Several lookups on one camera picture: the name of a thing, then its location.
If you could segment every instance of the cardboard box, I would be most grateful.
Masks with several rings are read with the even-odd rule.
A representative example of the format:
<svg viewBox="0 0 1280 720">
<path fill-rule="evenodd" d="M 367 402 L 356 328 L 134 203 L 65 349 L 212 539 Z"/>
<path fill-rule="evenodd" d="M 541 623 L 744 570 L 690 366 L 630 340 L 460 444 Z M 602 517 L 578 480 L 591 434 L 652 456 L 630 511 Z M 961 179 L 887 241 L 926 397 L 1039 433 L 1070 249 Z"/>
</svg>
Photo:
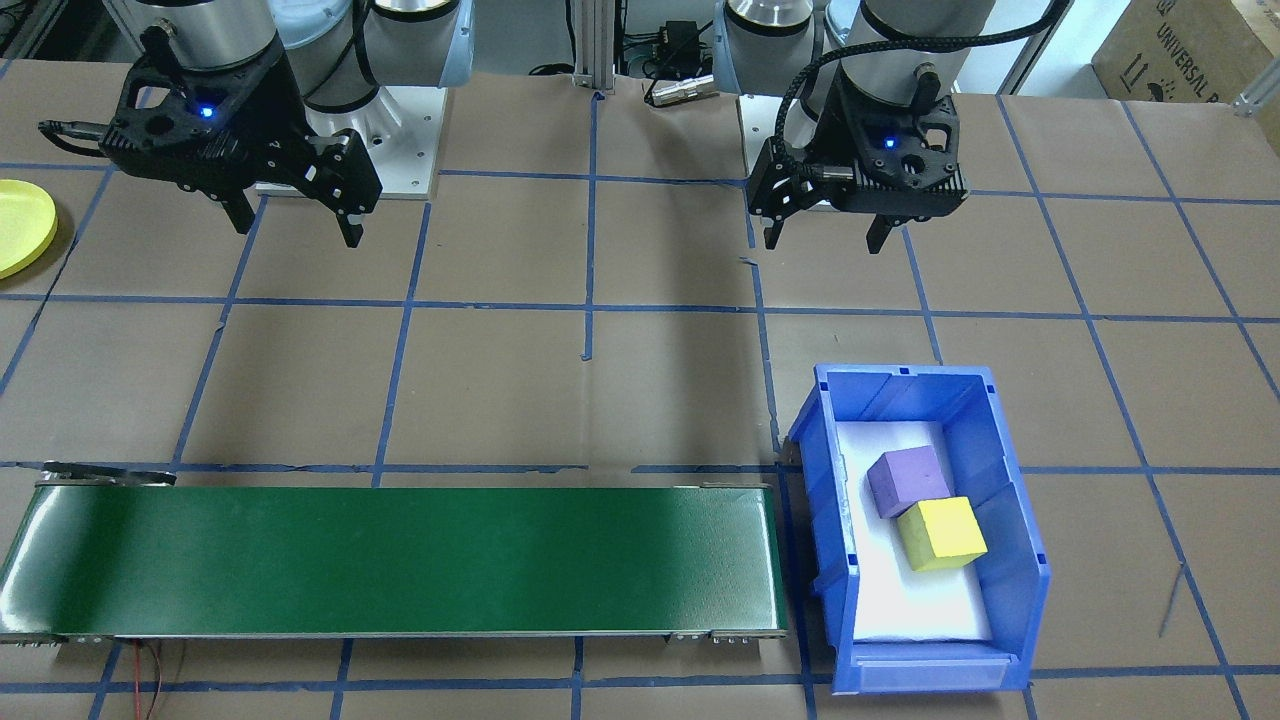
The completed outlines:
<svg viewBox="0 0 1280 720">
<path fill-rule="evenodd" d="M 1132 0 L 1093 55 L 1116 100 L 1230 102 L 1280 55 L 1280 0 Z M 1280 152 L 1280 100 L 1258 114 Z"/>
</svg>

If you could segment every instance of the yellow foam cube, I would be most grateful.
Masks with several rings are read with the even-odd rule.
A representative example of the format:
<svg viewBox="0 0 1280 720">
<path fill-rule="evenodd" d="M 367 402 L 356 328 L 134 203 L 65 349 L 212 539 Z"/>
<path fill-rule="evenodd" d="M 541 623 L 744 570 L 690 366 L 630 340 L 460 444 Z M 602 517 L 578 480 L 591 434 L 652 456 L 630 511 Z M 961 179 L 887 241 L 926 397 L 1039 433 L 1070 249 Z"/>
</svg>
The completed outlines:
<svg viewBox="0 0 1280 720">
<path fill-rule="evenodd" d="M 897 533 L 913 570 L 964 568 L 987 553 L 968 497 L 922 500 L 897 516 Z"/>
</svg>

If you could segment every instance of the robotic arm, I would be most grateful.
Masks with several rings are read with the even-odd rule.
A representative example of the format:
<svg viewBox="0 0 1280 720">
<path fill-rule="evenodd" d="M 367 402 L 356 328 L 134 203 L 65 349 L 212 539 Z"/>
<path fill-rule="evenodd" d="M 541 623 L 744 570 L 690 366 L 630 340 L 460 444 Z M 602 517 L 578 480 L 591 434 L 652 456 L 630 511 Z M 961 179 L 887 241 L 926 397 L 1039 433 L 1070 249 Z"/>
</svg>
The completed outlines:
<svg viewBox="0 0 1280 720">
<path fill-rule="evenodd" d="M 831 0 L 817 13 L 812 0 L 722 1 L 717 85 L 782 96 L 748 179 L 765 247 L 777 246 L 787 218 L 823 201 L 876 215 L 872 254 L 893 228 L 959 208 L 969 191 L 945 88 L 969 47 L 1030 37 L 1069 4 L 1052 0 L 1036 23 L 983 36 L 995 0 Z"/>
<path fill-rule="evenodd" d="M 142 47 L 114 117 L 40 131 L 131 176 L 205 193 L 241 233 L 255 219 L 244 190 L 266 182 L 321 202 L 356 247 L 383 192 L 371 155 L 397 120 L 381 82 L 470 77 L 471 0 L 108 1 Z"/>
</svg>

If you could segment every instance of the red wire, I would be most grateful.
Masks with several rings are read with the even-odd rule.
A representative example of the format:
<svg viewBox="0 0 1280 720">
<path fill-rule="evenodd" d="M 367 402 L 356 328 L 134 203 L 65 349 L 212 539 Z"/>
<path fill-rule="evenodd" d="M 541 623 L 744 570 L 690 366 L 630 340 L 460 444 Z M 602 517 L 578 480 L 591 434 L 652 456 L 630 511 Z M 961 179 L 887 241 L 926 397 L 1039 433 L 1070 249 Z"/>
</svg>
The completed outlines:
<svg viewBox="0 0 1280 720">
<path fill-rule="evenodd" d="M 142 659 L 138 641 L 133 641 L 133 720 L 142 720 Z"/>
</svg>

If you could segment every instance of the blue tape grid line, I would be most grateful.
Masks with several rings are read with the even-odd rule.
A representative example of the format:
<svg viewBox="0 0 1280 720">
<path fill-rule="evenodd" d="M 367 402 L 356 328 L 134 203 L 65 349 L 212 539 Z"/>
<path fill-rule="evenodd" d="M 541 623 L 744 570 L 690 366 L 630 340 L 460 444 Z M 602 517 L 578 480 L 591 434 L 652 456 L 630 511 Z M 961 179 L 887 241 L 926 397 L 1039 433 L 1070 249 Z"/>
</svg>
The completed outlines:
<svg viewBox="0 0 1280 720">
<path fill-rule="evenodd" d="M 72 254 L 76 252 L 81 240 L 84 237 L 84 229 L 88 227 L 90 220 L 93 219 L 93 213 L 97 211 L 97 206 L 102 201 L 102 196 L 106 193 L 106 186 L 111 182 L 113 174 L 115 174 L 113 169 L 108 169 L 102 173 L 102 179 L 97 183 L 97 191 L 93 192 L 93 199 L 90 200 L 88 208 L 84 210 L 84 219 L 81 220 L 81 227 L 76 231 L 74 237 L 72 237 L 70 246 L 67 249 L 67 254 L 63 256 L 61 264 L 58 265 L 58 272 L 54 273 L 54 279 L 49 283 L 49 290 L 46 290 L 44 295 L 37 296 L 40 299 L 40 306 L 36 307 L 36 313 L 31 316 L 31 322 L 27 323 L 27 329 L 23 332 L 22 340 L 18 341 L 18 347 L 9 359 L 9 365 L 5 368 L 4 374 L 0 375 L 0 396 L 4 395 L 5 389 L 9 387 L 9 382 L 13 380 L 13 374 L 18 372 L 18 363 L 27 352 L 27 346 L 31 345 L 32 336 L 36 334 L 36 325 L 40 324 L 40 319 L 45 315 L 45 307 L 49 306 L 50 299 L 54 295 L 54 288 L 58 287 L 58 281 L 61 279 L 63 272 L 67 270 L 67 263 L 70 261 Z"/>
<path fill-rule="evenodd" d="M 599 178 L 600 102 L 603 92 L 591 94 L 591 137 L 586 183 L 586 287 L 584 291 L 582 313 L 582 361 L 595 352 L 595 233 L 596 233 L 596 192 Z"/>
<path fill-rule="evenodd" d="M 99 164 L 93 165 L 90 163 L 72 165 L 65 163 L 0 163 L 0 169 L 3 170 L 81 170 L 81 172 L 95 172 L 101 173 L 108 168 L 115 168 L 111 164 Z"/>
<path fill-rule="evenodd" d="M 191 395 L 191 402 L 187 405 L 187 416 L 182 421 L 182 430 L 178 433 L 178 442 L 173 448 L 172 464 L 177 466 L 182 462 L 182 454 L 187 450 L 187 439 L 191 437 L 191 428 L 196 423 L 196 413 L 200 410 L 200 400 L 205 395 L 205 386 L 209 384 L 209 375 L 214 369 L 214 357 L 218 355 L 218 348 L 223 345 L 223 336 L 227 333 L 227 323 L 230 320 L 232 307 L 236 306 L 236 293 L 239 292 L 239 283 L 244 278 L 244 268 L 248 266 L 248 258 L 253 252 L 253 241 L 257 238 L 257 231 L 262 227 L 262 215 L 266 214 L 269 199 L 266 196 L 257 201 L 257 210 L 253 214 L 253 224 L 248 229 L 248 234 L 244 237 L 244 249 L 241 250 L 239 261 L 236 264 L 236 274 L 232 277 L 232 284 L 227 290 L 227 297 L 223 299 L 223 311 L 218 318 L 218 328 L 214 331 L 214 337 L 209 341 L 209 351 L 205 352 L 205 364 L 200 369 L 200 378 L 196 380 L 196 389 Z"/>
<path fill-rule="evenodd" d="M 778 482 L 778 498 L 782 501 L 782 534 L 787 543 L 783 570 L 791 594 L 791 611 L 795 614 L 796 642 L 800 646 L 800 683 L 804 685 L 805 712 L 808 720 L 818 720 L 818 698 L 813 689 L 813 660 L 809 653 L 809 624 L 805 616 L 809 584 L 800 575 L 799 533 L 795 529 L 795 512 L 791 506 L 791 483 L 787 482 L 787 470 L 781 464 L 774 473 Z"/>
<path fill-rule="evenodd" d="M 426 236 L 431 225 L 431 204 L 422 206 L 422 222 L 417 229 L 417 249 L 413 251 L 413 268 L 408 275 L 408 288 L 404 291 L 401 313 L 399 334 L 396 338 L 396 356 L 392 360 L 392 378 L 387 383 L 387 409 L 383 411 L 383 429 L 378 434 L 378 454 L 374 457 L 374 477 L 370 487 L 381 487 L 383 473 L 387 469 L 387 445 L 392 438 L 392 423 L 396 416 L 396 398 L 399 395 L 401 370 L 404 366 L 404 347 L 408 345 L 408 328 L 413 319 L 413 296 L 422 273 L 422 256 L 426 254 Z"/>
<path fill-rule="evenodd" d="M 115 675 L 115 666 L 120 660 L 120 650 L 124 646 L 122 643 L 114 643 L 111 646 L 111 652 L 106 653 L 106 662 L 102 664 L 102 675 L 100 676 L 96 687 L 93 687 L 93 705 L 88 708 L 88 720 L 99 720 L 102 715 L 102 705 L 106 702 L 106 693 L 111 692 L 111 676 Z M 133 692 L 132 683 L 120 683 L 128 687 L 128 692 Z"/>
<path fill-rule="evenodd" d="M 933 311 L 929 310 L 929 299 L 924 293 L 924 278 L 920 275 L 920 264 L 915 259 L 915 246 L 911 243 L 911 232 L 902 227 L 902 243 L 906 246 L 906 259 L 911 264 L 911 277 L 915 279 L 915 293 L 920 297 L 920 315 L 924 318 L 924 329 L 929 332 L 929 346 L 933 347 L 933 359 L 938 365 L 945 365 L 942 360 L 942 346 L 938 345 L 938 331 L 933 327 Z"/>
<path fill-rule="evenodd" d="M 132 470 L 159 470 L 177 473 L 319 473 L 319 474 L 371 474 L 375 465 L 284 465 L 270 462 L 122 462 L 119 460 L 87 460 L 91 465 L 118 465 Z M 0 468 L 26 468 L 38 470 L 42 460 L 0 460 Z M 635 475 L 768 475 L 777 465 L 636 465 Z M 590 465 L 474 465 L 474 464 L 407 464 L 385 462 L 384 473 L 402 474 L 554 474 L 571 470 L 590 470 Z M 782 465 L 788 473 L 799 473 L 799 465 Z M 1021 465 L 1027 475 L 1226 475 L 1226 477 L 1280 477 L 1280 468 L 1210 468 L 1210 466 L 1151 466 L 1137 465 Z"/>
<path fill-rule="evenodd" d="M 340 720 L 342 717 L 342 701 L 347 694 L 347 675 L 351 673 L 351 653 L 355 647 L 356 643 L 351 638 L 342 641 L 342 656 L 338 659 L 338 679 L 334 682 L 329 720 Z"/>
<path fill-rule="evenodd" d="M 1196 600 L 1196 609 L 1199 611 L 1201 620 L 1203 621 L 1204 629 L 1208 633 L 1211 643 L 1213 644 L 1213 652 L 1217 656 L 1217 661 L 1222 671 L 1222 675 L 1224 678 L 1226 678 L 1228 688 L 1231 691 L 1231 698 L 1235 701 L 1236 711 L 1239 712 L 1242 720 L 1249 720 L 1249 711 L 1244 706 L 1244 698 L 1240 694 L 1240 688 L 1235 682 L 1235 676 L 1231 673 L 1230 665 L 1228 664 L 1226 651 L 1222 648 L 1221 638 L 1219 638 L 1217 630 L 1213 626 L 1213 621 L 1210 618 L 1208 607 L 1204 605 L 1204 597 L 1199 591 L 1198 583 L 1196 582 L 1196 575 L 1192 571 L 1192 566 L 1187 561 L 1187 555 L 1183 551 L 1181 541 L 1178 538 L 1178 530 L 1174 528 L 1172 516 L 1169 514 L 1169 509 L 1165 505 L 1165 500 L 1160 492 L 1158 486 L 1156 484 L 1156 477 L 1149 469 L 1151 464 L 1147 461 L 1147 454 L 1146 450 L 1143 448 L 1142 438 L 1138 436 L 1137 424 L 1134 423 L 1133 416 L 1129 413 L 1129 406 L 1125 402 L 1124 393 L 1120 391 L 1120 383 L 1116 378 L 1115 370 L 1111 366 L 1111 361 L 1107 357 L 1106 348 L 1102 345 L 1102 337 L 1098 334 L 1097 324 L 1089 316 L 1088 305 L 1084 300 L 1084 295 L 1080 292 L 1080 286 L 1076 282 L 1075 273 L 1071 270 L 1071 264 L 1068 260 L 1066 251 L 1062 247 L 1061 238 L 1057 234 L 1057 227 L 1053 224 L 1053 218 L 1050 214 L 1048 205 L 1046 204 L 1044 197 L 1039 195 L 1039 184 L 1036 182 L 1036 176 L 1034 173 L 1032 173 L 1030 163 L 1028 161 L 1027 152 L 1023 147 L 1021 140 L 1018 137 L 1018 131 L 1014 128 L 1012 119 L 1009 115 L 1009 108 L 1005 105 L 1005 100 L 998 96 L 996 97 L 996 105 L 1000 108 L 1000 114 L 1005 120 L 1005 127 L 1009 129 L 1009 135 L 1014 142 L 1014 149 L 1018 152 L 1018 159 L 1023 165 L 1023 170 L 1027 173 L 1027 179 L 1032 186 L 1032 191 L 1037 195 L 1036 200 L 1039 204 L 1041 214 L 1044 217 L 1044 224 L 1047 225 L 1050 237 L 1053 241 L 1053 247 L 1057 250 L 1057 255 L 1062 263 L 1062 269 L 1066 272 L 1066 278 L 1071 284 L 1071 292 L 1075 295 L 1075 300 L 1080 306 L 1080 313 L 1087 316 L 1084 324 L 1088 328 L 1089 337 L 1093 340 L 1093 346 L 1098 352 L 1098 359 L 1101 360 L 1102 369 L 1106 373 L 1107 383 L 1111 386 L 1111 392 L 1115 396 L 1116 405 L 1120 409 L 1120 415 L 1124 418 L 1125 428 L 1129 432 L 1129 438 L 1133 441 L 1134 451 L 1138 454 L 1138 461 L 1142 464 L 1143 474 L 1147 478 L 1147 484 L 1156 501 L 1156 506 L 1160 510 L 1160 516 L 1165 524 L 1165 530 L 1169 534 L 1169 539 L 1174 546 L 1174 552 L 1176 553 L 1178 560 L 1183 564 L 1187 578 L 1187 587 L 1190 591 L 1192 597 Z M 1158 169 L 1158 164 L 1156 163 L 1155 155 L 1148 154 L 1148 156 L 1151 158 L 1151 161 L 1157 165 Z"/>
<path fill-rule="evenodd" d="M 1156 168 L 1156 174 L 1160 177 L 1161 184 L 1165 186 L 1165 192 L 1169 193 L 1169 199 L 1172 201 L 1174 208 L 1178 210 L 1178 217 L 1183 220 L 1183 227 L 1187 228 L 1187 234 L 1192 238 L 1192 243 L 1196 245 L 1196 251 L 1199 252 L 1201 261 L 1204 263 L 1204 269 L 1208 270 L 1208 277 L 1213 279 L 1213 286 L 1217 288 L 1219 295 L 1222 296 L 1222 302 L 1226 304 L 1228 313 L 1236 319 L 1236 327 L 1240 329 L 1240 334 L 1244 337 L 1244 343 L 1249 346 L 1249 352 L 1253 354 L 1253 360 L 1258 364 L 1258 369 L 1262 370 L 1262 377 L 1266 378 L 1267 384 L 1271 386 L 1271 395 L 1280 400 L 1280 387 L 1276 387 L 1276 380 L 1267 370 L 1267 364 L 1262 361 L 1262 354 L 1258 352 L 1258 346 L 1253 343 L 1253 337 L 1249 334 L 1249 329 L 1240 322 L 1240 314 L 1235 311 L 1235 304 L 1231 302 L 1231 296 L 1226 292 L 1226 286 L 1222 284 L 1222 279 L 1217 275 L 1217 270 L 1213 269 L 1213 263 L 1208 259 L 1208 252 L 1204 251 L 1204 245 L 1201 243 L 1199 234 L 1196 228 L 1192 227 L 1190 218 L 1187 217 L 1187 209 L 1183 208 L 1181 201 L 1178 195 L 1174 193 L 1174 186 L 1169 183 L 1169 177 L 1165 176 L 1165 169 L 1160 167 L 1160 161 L 1156 160 L 1156 154 L 1152 152 L 1151 145 L 1147 142 L 1147 136 L 1142 133 L 1142 128 L 1138 127 L 1138 119 L 1133 117 L 1133 110 L 1129 105 L 1121 102 L 1120 106 L 1124 109 L 1124 114 L 1129 118 L 1129 124 L 1133 127 L 1133 132 L 1138 135 L 1138 141 L 1142 142 L 1143 151 L 1147 152 L 1147 158 L 1151 160 L 1151 165 Z"/>
<path fill-rule="evenodd" d="M 115 643 L 113 655 L 119 655 L 124 643 Z M 132 682 L 109 682 L 114 675 L 118 662 L 113 664 L 110 673 L 105 671 L 99 682 L 91 683 L 0 683 L 0 696 L 3 694 L 95 694 L 105 698 L 108 694 L 123 694 L 133 692 Z M 1280 676 L 1280 665 L 1233 665 L 1235 675 L 1244 676 Z M 1170 665 L 1170 666 L 1133 666 L 1133 667 L 1046 667 L 1032 671 L 1032 680 L 1076 680 L 1076 679 L 1107 679 L 1107 678 L 1217 678 L 1222 676 L 1222 667 L 1219 665 Z M 813 685 L 831 683 L 831 675 L 814 673 Z M 731 687 L 731 685 L 804 685 L 804 675 L 797 674 L 764 674 L 764 675 L 641 675 L 602 678 L 596 680 L 581 680 L 582 689 L 599 688 L 691 688 L 691 687 Z M 398 679 L 398 680 L 274 680 L 264 683 L 236 683 L 216 680 L 187 680 L 182 683 L 165 683 L 165 693 L 206 693 L 206 692 L 234 692 L 234 693 L 289 693 L 289 692 L 375 692 L 375 691 L 572 691 L 573 678 L 458 678 L 458 679 Z M 142 692 L 152 692 L 154 682 L 140 684 Z"/>
<path fill-rule="evenodd" d="M 582 635 L 573 638 L 573 674 L 570 676 L 570 720 L 582 720 Z"/>
<path fill-rule="evenodd" d="M 32 292 L 0 293 L 4 301 L 44 301 L 45 296 Z M 216 296 L 163 296 L 163 295 L 79 295 L 52 293 L 49 302 L 118 302 L 152 305 L 223 305 L 225 297 Z M 367 299 L 321 299 L 321 297 L 234 297 L 232 305 L 268 306 L 308 306 L 308 307 L 402 307 L 399 300 Z M 490 302 L 483 300 L 413 300 L 413 309 L 438 310 L 529 310 L 552 313 L 705 313 L 739 314 L 759 313 L 755 306 L 742 305 L 660 305 L 660 304 L 579 304 L 579 302 Z M 767 315 L 854 315 L 923 318 L 925 310 L 910 307 L 771 307 L 763 309 Z M 1230 316 L 1230 315 L 1128 315 L 1128 314 L 1083 314 L 1083 313 L 1043 313 L 1016 310 L 936 310 L 929 309 L 932 318 L 977 318 L 989 320 L 1094 320 L 1115 323 L 1192 323 L 1192 324 L 1230 324 L 1239 325 L 1280 325 L 1280 316 Z"/>
</svg>

